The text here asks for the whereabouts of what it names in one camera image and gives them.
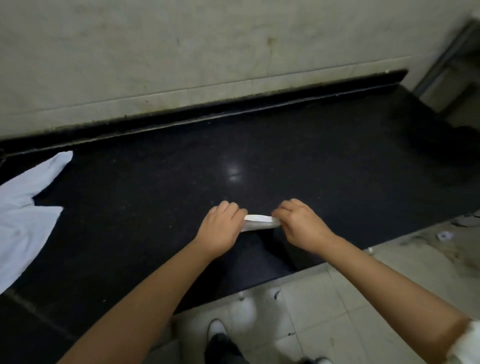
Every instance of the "black countertop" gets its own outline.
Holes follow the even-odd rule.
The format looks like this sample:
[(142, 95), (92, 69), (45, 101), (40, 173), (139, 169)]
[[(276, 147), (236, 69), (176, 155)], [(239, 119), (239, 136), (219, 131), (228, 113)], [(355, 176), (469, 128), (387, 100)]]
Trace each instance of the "black countertop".
[[(479, 207), (478, 163), (431, 151), (434, 143), (422, 148), (444, 127), (395, 86), (74, 146), (73, 160), (36, 198), (65, 209), (12, 289), (80, 336), (224, 199), (269, 215), (298, 198), (360, 248), (467, 213)], [(0, 182), (60, 150), (8, 158)], [(319, 262), (286, 248), (281, 230), (242, 233), (179, 310)], [(9, 312), (4, 301), (0, 315)], [(22, 326), (5, 325), (0, 332), (17, 330), (23, 345)], [(55, 345), (45, 350), (65, 350), (63, 339)]]

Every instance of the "floor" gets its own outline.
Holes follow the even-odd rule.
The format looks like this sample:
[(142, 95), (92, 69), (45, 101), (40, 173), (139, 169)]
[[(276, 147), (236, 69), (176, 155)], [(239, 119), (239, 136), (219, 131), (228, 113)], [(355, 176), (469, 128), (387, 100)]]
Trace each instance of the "floor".
[[(441, 231), (454, 236), (440, 242)], [(480, 318), (479, 246), (480, 227), (445, 222), (377, 245), (371, 254)], [(304, 356), (327, 356), (335, 364), (423, 362), (328, 264), (175, 316), (184, 364), (203, 363), (207, 327), (216, 317), (251, 364), (288, 364)]]

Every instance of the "white wall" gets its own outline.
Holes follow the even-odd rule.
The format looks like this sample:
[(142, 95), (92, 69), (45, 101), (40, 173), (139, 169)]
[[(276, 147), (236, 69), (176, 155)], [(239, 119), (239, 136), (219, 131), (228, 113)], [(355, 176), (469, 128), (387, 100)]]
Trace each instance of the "white wall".
[(410, 68), (480, 0), (2, 0), (0, 137)]

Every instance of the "person's right hand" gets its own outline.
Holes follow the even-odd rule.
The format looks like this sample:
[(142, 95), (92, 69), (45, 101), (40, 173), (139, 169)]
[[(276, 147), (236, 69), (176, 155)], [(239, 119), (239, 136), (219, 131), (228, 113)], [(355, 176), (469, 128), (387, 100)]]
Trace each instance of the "person's right hand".
[(292, 245), (311, 253), (320, 254), (325, 244), (337, 238), (311, 208), (296, 198), (283, 201), (272, 216), (280, 220)]

